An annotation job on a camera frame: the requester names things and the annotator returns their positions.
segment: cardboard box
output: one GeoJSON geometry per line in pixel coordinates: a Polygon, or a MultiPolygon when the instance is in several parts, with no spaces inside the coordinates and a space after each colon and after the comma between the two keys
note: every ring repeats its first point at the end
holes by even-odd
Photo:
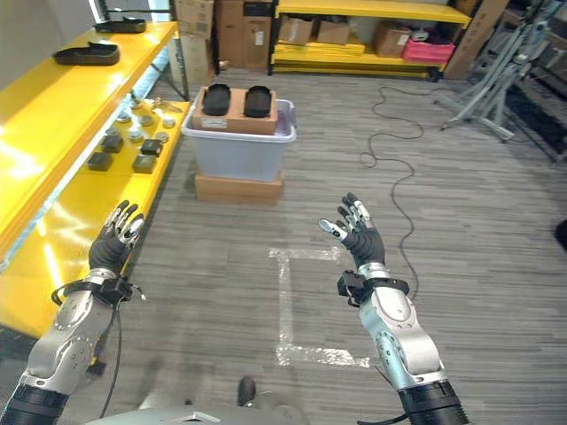
{"type": "Polygon", "coordinates": [[[223,179],[201,173],[195,175],[197,199],[206,202],[275,205],[283,187],[281,172],[273,182],[223,179]]]}
{"type": "Polygon", "coordinates": [[[182,34],[211,38],[214,0],[175,0],[175,8],[182,34]]]}
{"type": "Polygon", "coordinates": [[[245,65],[244,1],[224,0],[217,7],[219,59],[228,60],[229,66],[245,65]]]}
{"type": "Polygon", "coordinates": [[[509,0],[485,0],[469,24],[467,32],[454,51],[444,75],[456,80],[463,79],[469,73],[470,66],[488,39],[494,25],[506,9],[509,0]]]}
{"type": "Polygon", "coordinates": [[[245,68],[266,69],[272,19],[245,16],[245,68]]]}
{"type": "Polygon", "coordinates": [[[309,38],[311,38],[312,30],[312,20],[283,16],[280,19],[279,41],[292,44],[306,44],[309,42],[309,38]]]}
{"type": "MultiPolygon", "coordinates": [[[[185,74],[188,84],[208,85],[214,78],[211,43],[198,35],[181,35],[185,74]]],[[[175,84],[181,85],[181,73],[175,57],[176,48],[172,41],[168,45],[171,76],[175,84]]]]}
{"type": "Polygon", "coordinates": [[[347,23],[336,24],[326,20],[321,21],[319,32],[317,33],[318,43],[347,44],[351,28],[347,23]]]}
{"type": "Polygon", "coordinates": [[[374,51],[381,58],[401,58],[410,36],[411,29],[398,22],[380,22],[374,37],[374,51]]]}
{"type": "Polygon", "coordinates": [[[226,133],[246,133],[250,135],[273,135],[277,124],[276,93],[272,91],[270,114],[266,118],[249,118],[245,116],[246,89],[230,89],[230,107],[226,115],[221,117],[203,113],[204,87],[195,100],[195,113],[192,126],[198,130],[213,130],[226,133]]]}

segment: metal stand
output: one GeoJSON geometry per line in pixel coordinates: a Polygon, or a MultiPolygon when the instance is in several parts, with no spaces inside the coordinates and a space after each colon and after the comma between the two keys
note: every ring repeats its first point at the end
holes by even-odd
{"type": "Polygon", "coordinates": [[[531,62],[539,56],[540,46],[545,42],[549,30],[548,22],[563,2],[564,0],[540,0],[532,6],[502,47],[501,53],[492,65],[486,68],[486,74],[480,82],[455,100],[438,96],[435,103],[458,112],[443,124],[441,130],[463,120],[477,120],[503,141],[514,136],[514,133],[503,126],[506,93],[516,78],[526,75],[531,62]]]}
{"type": "MultiPolygon", "coordinates": [[[[106,20],[110,20],[111,13],[169,13],[171,15],[171,20],[177,20],[177,10],[175,9],[175,0],[169,0],[169,9],[109,9],[106,4],[106,0],[98,0],[98,6],[106,20]]],[[[177,66],[179,67],[179,73],[181,75],[182,90],[180,91],[174,84],[173,80],[166,78],[165,81],[169,84],[177,94],[179,94],[184,100],[189,101],[189,84],[187,84],[187,72],[185,67],[185,59],[183,57],[183,49],[181,45],[181,39],[179,37],[174,38],[175,40],[175,58],[177,59],[177,66]]],[[[167,68],[159,69],[157,66],[152,64],[152,67],[159,72],[159,77],[164,76],[164,72],[167,68]]]]}

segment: electrical cord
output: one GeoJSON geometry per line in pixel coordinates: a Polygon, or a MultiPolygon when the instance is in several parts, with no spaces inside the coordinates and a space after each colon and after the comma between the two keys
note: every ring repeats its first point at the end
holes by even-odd
{"type": "Polygon", "coordinates": [[[359,158],[361,164],[363,164],[367,168],[376,168],[377,165],[378,165],[378,162],[388,161],[388,162],[397,162],[397,163],[403,164],[408,169],[408,174],[399,178],[392,185],[392,187],[390,189],[390,199],[392,200],[392,203],[394,204],[396,209],[401,213],[401,215],[404,216],[404,218],[409,223],[409,231],[400,239],[400,243],[398,243],[398,250],[400,251],[402,258],[404,258],[404,260],[406,261],[406,264],[408,265],[408,268],[409,268],[409,270],[411,271],[411,274],[414,277],[415,287],[414,287],[414,292],[413,292],[412,296],[410,297],[410,299],[415,300],[417,298],[417,294],[419,293],[419,284],[420,284],[419,274],[417,273],[414,266],[411,264],[411,261],[409,260],[408,255],[406,254],[404,243],[406,242],[406,240],[410,236],[412,236],[414,234],[414,232],[416,231],[416,225],[414,224],[414,221],[412,220],[412,218],[404,211],[404,209],[401,207],[401,205],[396,200],[396,189],[397,189],[397,187],[400,183],[402,183],[402,182],[412,178],[414,175],[416,175],[416,169],[409,162],[407,162],[403,159],[380,158],[380,157],[378,157],[378,155],[374,152],[374,147],[373,147],[372,143],[374,142],[375,138],[379,137],[379,136],[388,136],[388,137],[392,137],[392,138],[400,139],[400,140],[420,139],[425,134],[425,130],[423,129],[423,126],[417,121],[409,120],[407,118],[402,118],[402,117],[395,117],[395,116],[392,116],[392,115],[385,115],[385,114],[377,111],[377,107],[385,104],[388,100],[386,95],[384,94],[384,90],[386,90],[386,89],[391,90],[391,91],[396,91],[396,92],[402,93],[404,95],[426,96],[426,97],[431,95],[432,93],[434,93],[436,91],[441,91],[441,90],[452,91],[452,90],[451,89],[444,89],[444,88],[437,88],[437,89],[433,89],[433,90],[430,90],[430,91],[425,92],[425,93],[414,93],[414,92],[411,92],[411,91],[406,91],[406,90],[403,90],[403,89],[397,89],[395,87],[388,87],[388,86],[381,86],[380,88],[378,88],[378,95],[380,96],[380,99],[378,100],[378,102],[376,102],[375,104],[372,105],[372,108],[371,108],[372,112],[379,118],[383,118],[383,119],[386,119],[386,120],[397,120],[397,121],[407,122],[417,129],[417,134],[416,135],[396,135],[394,133],[387,133],[387,132],[374,133],[373,135],[371,135],[368,138],[368,150],[361,153],[360,158],[359,158]],[[365,162],[364,159],[366,157],[369,157],[371,159],[371,162],[365,162]]]}
{"type": "Polygon", "coordinates": [[[116,324],[118,325],[118,351],[116,353],[116,365],[114,366],[113,380],[110,384],[108,395],[106,396],[105,406],[103,407],[103,411],[101,412],[98,419],[102,419],[106,415],[106,410],[108,409],[110,400],[113,397],[114,386],[116,385],[116,379],[118,378],[118,371],[120,369],[120,355],[122,353],[122,322],[120,321],[120,303],[123,299],[124,297],[119,299],[118,303],[116,303],[116,307],[113,310],[113,319],[111,320],[111,323],[113,323],[114,319],[116,319],[116,324]]]}

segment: black glove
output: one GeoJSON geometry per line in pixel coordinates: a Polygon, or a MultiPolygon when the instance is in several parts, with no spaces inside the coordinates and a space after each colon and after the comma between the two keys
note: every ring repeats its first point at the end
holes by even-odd
{"type": "Polygon", "coordinates": [[[346,208],[340,206],[338,212],[346,224],[341,220],[331,223],[320,219],[319,227],[335,236],[353,254],[357,267],[371,262],[385,265],[384,243],[368,210],[350,192],[342,200],[346,208]]]}
{"type": "Polygon", "coordinates": [[[128,207],[128,204],[128,201],[122,201],[116,207],[106,219],[95,242],[90,246],[91,270],[104,268],[111,270],[117,276],[120,275],[144,228],[144,215],[141,213],[127,223],[138,207],[136,204],[128,207]]]}

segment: shelf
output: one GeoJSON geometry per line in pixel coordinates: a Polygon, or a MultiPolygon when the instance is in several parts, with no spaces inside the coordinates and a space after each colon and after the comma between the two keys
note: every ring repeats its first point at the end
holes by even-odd
{"type": "Polygon", "coordinates": [[[144,101],[135,114],[137,117],[152,115],[155,119],[152,126],[139,127],[137,118],[130,123],[115,123],[113,126],[119,129],[124,146],[113,154],[110,169],[96,172],[82,166],[51,209],[37,221],[10,265],[0,274],[2,325],[30,336],[40,336],[50,326],[57,310],[50,300],[51,292],[88,273],[90,244],[114,207],[122,199],[128,199],[130,203],[138,203],[140,211],[148,214],[189,110],[189,103],[172,104],[182,110],[165,112],[175,119],[174,128],[161,126],[159,115],[151,112],[148,101],[144,101]],[[151,174],[136,174],[132,170],[141,144],[129,141],[131,128],[143,131],[145,138],[152,138],[160,131],[169,135],[151,174]]]}
{"type": "Polygon", "coordinates": [[[389,66],[444,66],[439,62],[412,62],[404,58],[380,58],[372,51],[370,46],[366,47],[364,53],[360,56],[331,56],[320,55],[315,56],[301,51],[276,51],[273,55],[275,64],[282,64],[285,62],[294,62],[301,64],[352,64],[352,65],[389,65],[389,66]]]}
{"type": "Polygon", "coordinates": [[[118,44],[114,66],[62,66],[52,58],[0,92],[0,262],[61,177],[172,38],[176,23],[148,23],[142,34],[99,35],[118,44]]]}
{"type": "Polygon", "coordinates": [[[378,0],[280,0],[276,16],[279,13],[435,20],[453,22],[464,27],[470,22],[470,17],[449,6],[378,0]]]}

